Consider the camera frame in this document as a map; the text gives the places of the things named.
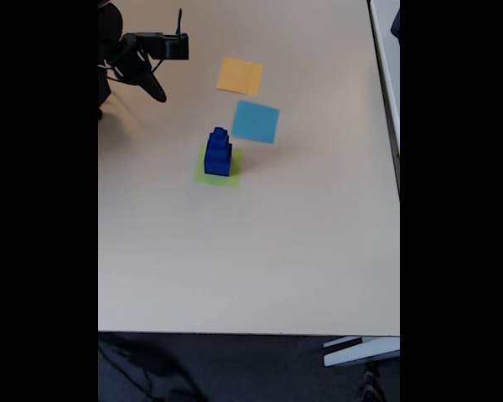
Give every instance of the table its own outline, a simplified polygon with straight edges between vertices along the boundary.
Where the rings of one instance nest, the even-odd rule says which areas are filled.
[[[116,0],[124,32],[173,33],[166,104],[111,82],[99,122],[100,331],[399,335],[400,204],[365,0]],[[224,57],[258,96],[216,90]],[[276,141],[231,136],[239,188],[195,183],[238,100]]]

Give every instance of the green paper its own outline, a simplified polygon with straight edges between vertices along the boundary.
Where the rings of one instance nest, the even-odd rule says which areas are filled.
[[[205,159],[206,149],[207,146],[205,144],[200,145],[198,160],[195,163],[194,180],[197,183],[210,184],[211,186],[239,187],[241,183],[241,167],[244,151],[242,149],[233,148],[229,176],[218,176],[216,174],[205,174],[203,160]]]

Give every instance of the stacked blue blocks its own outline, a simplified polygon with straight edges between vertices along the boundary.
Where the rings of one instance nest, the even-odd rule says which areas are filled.
[[[227,130],[221,127],[215,128],[207,142],[205,160],[203,161],[205,173],[229,176],[232,149],[233,145],[229,143]]]

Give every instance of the floor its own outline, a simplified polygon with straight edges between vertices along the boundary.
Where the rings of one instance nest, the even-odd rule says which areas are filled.
[[[331,337],[119,334],[174,355],[209,402],[357,402],[364,366],[325,368],[320,345]],[[141,369],[101,343],[107,356],[146,386]],[[400,400],[400,358],[378,362],[387,402]],[[153,394],[187,390],[179,377],[153,377]],[[99,400],[144,402],[142,393],[99,353]]]

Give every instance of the blue paper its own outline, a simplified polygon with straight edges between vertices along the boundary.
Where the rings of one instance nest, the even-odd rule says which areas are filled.
[[[231,134],[273,144],[278,117],[279,109],[239,100]]]

